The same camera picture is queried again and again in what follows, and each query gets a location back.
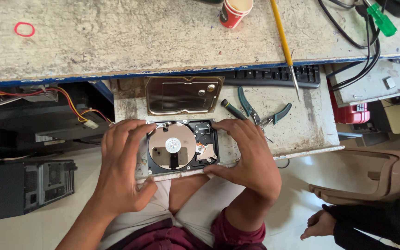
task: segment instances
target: vent grille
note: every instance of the vent grille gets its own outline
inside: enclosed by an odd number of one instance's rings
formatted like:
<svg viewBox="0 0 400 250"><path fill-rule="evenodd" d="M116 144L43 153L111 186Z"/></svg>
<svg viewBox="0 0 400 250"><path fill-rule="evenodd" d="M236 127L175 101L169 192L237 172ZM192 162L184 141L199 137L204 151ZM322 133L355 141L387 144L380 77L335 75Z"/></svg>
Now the vent grille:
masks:
<svg viewBox="0 0 400 250"><path fill-rule="evenodd" d="M35 191L38 188L38 172L30 171L24 173L24 192Z"/></svg>
<svg viewBox="0 0 400 250"><path fill-rule="evenodd" d="M50 164L49 166L49 183L50 185L59 184L60 181L60 165L59 164Z"/></svg>

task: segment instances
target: hard disk drive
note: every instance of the hard disk drive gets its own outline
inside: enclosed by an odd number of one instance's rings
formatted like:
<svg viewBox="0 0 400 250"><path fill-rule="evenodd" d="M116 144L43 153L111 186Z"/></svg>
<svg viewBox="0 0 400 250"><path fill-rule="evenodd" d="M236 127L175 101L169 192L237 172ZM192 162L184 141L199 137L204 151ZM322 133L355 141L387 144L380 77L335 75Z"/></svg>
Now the hard disk drive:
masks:
<svg viewBox="0 0 400 250"><path fill-rule="evenodd" d="M214 119L155 122L157 128L147 135L148 173L180 172L219 164L214 122Z"/></svg>

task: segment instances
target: computer case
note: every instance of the computer case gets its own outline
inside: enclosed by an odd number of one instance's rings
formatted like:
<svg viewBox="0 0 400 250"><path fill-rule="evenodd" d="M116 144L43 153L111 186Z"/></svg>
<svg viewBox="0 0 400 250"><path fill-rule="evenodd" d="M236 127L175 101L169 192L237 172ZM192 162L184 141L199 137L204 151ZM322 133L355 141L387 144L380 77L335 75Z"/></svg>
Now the computer case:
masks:
<svg viewBox="0 0 400 250"><path fill-rule="evenodd" d="M75 192L73 160L0 165L0 219L24 215Z"/></svg>

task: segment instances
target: hand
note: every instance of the hand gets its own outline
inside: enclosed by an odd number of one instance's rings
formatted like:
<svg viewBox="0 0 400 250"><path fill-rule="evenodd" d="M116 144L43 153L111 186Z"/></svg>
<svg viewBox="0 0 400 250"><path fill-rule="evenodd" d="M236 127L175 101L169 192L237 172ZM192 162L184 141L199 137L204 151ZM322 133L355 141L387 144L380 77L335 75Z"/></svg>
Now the hand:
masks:
<svg viewBox="0 0 400 250"><path fill-rule="evenodd" d="M275 201L279 196L282 180L262 129L248 119L224 119L214 123L212 127L228 132L237 142L241 158L233 168L209 165L203 171L245 186Z"/></svg>
<svg viewBox="0 0 400 250"><path fill-rule="evenodd" d="M308 219L308 228L300 236L304 240L310 236L333 235L336 219L327 211L321 210Z"/></svg>
<svg viewBox="0 0 400 250"><path fill-rule="evenodd" d="M135 181L140 140L156 127L155 123L145 123L145 120L124 120L104 134L100 177L89 200L102 214L114 217L140 211L157 190L152 178L146 179L141 189Z"/></svg>

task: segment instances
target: red rubber band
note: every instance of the red rubber band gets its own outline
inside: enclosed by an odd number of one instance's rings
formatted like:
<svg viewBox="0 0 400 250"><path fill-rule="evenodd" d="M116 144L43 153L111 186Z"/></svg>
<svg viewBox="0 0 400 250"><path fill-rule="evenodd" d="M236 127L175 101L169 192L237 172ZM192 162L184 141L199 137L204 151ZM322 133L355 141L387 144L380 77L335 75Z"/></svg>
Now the red rubber band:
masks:
<svg viewBox="0 0 400 250"><path fill-rule="evenodd" d="M30 26L32 27L32 33L30 33L29 35L19 34L19 33L18 33L18 26L20 26L20 25L30 25ZM31 36L33 36L33 34L35 34L35 27L34 27L33 25L31 25L30 23L19 22L19 23L17 23L17 24L15 25L14 31L15 31L15 33L16 33L18 36L22 36L22 37L31 37Z"/></svg>

